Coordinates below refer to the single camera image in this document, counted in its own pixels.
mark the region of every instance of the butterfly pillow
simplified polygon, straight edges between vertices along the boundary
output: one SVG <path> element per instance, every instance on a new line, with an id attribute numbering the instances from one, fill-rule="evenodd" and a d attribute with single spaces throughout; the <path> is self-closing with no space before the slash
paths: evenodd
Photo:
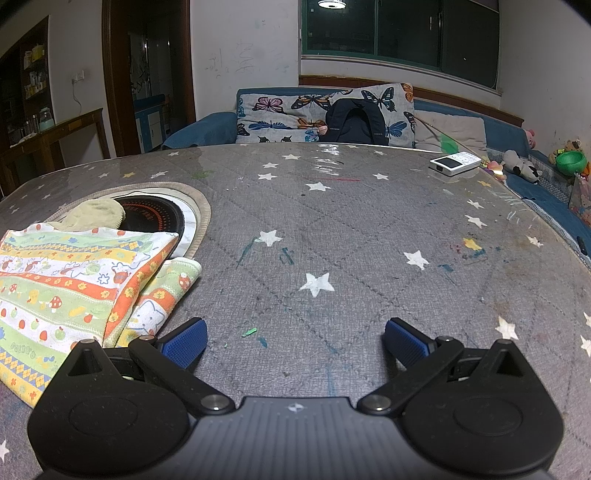
<path id="1" fill-rule="evenodd" d="M 360 98 L 375 103 L 384 116 L 391 147 L 412 148 L 414 142 L 414 97 L 409 83 L 389 83 L 335 93 L 331 100 Z"/>
<path id="2" fill-rule="evenodd" d="M 291 108 L 296 96 L 242 95 L 238 100 L 236 143 L 317 141 L 318 125 L 307 111 Z"/>

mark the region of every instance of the ceiling light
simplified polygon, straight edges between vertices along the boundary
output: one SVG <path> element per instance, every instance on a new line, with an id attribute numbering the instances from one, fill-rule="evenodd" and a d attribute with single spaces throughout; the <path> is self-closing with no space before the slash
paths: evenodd
<path id="1" fill-rule="evenodd" d="M 345 8 L 347 4 L 343 0 L 320 0 L 318 5 L 323 8 Z"/>

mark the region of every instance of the paint stain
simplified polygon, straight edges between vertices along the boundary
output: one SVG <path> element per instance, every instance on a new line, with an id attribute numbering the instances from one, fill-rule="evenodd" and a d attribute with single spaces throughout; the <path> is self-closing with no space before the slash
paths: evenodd
<path id="1" fill-rule="evenodd" d="M 247 246 L 244 247 L 244 250 L 242 250 L 242 255 L 240 256 L 240 259 L 238 260 L 238 265 L 236 265 L 236 268 L 238 268 L 240 266 L 240 264 L 242 263 L 242 260 L 244 260 L 244 257 L 249 252 L 249 250 L 252 248 L 252 246 L 257 238 L 258 237 L 253 238 L 251 240 L 251 242 Z"/>
<path id="2" fill-rule="evenodd" d="M 279 255 L 279 260 L 281 260 L 281 263 L 283 263 L 284 265 L 287 263 L 289 265 L 293 265 L 294 261 L 292 260 L 291 256 L 294 254 L 293 250 L 289 250 L 287 247 L 284 247 L 281 249 L 281 254 Z"/>

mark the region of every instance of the beige cushion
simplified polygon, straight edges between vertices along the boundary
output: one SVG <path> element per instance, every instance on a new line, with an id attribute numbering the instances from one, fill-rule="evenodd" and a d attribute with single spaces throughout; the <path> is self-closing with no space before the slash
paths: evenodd
<path id="1" fill-rule="evenodd" d="M 420 119 L 436 127 L 451 138 L 461 142 L 465 146 L 486 156 L 486 133 L 484 120 L 473 116 L 445 115 L 437 112 L 415 111 L 415 148 L 434 152 L 445 152 L 441 148 L 441 133 L 424 125 Z M 469 151 L 461 145 L 457 145 L 460 152 Z"/>

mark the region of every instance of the pink plush toy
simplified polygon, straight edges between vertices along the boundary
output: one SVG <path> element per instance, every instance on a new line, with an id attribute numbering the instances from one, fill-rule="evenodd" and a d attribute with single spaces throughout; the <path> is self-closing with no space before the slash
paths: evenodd
<path id="1" fill-rule="evenodd" d="M 530 144 L 530 149 L 533 150 L 535 148 L 535 132 L 533 130 L 525 130 L 525 134 L 527 136 L 527 143 Z"/>

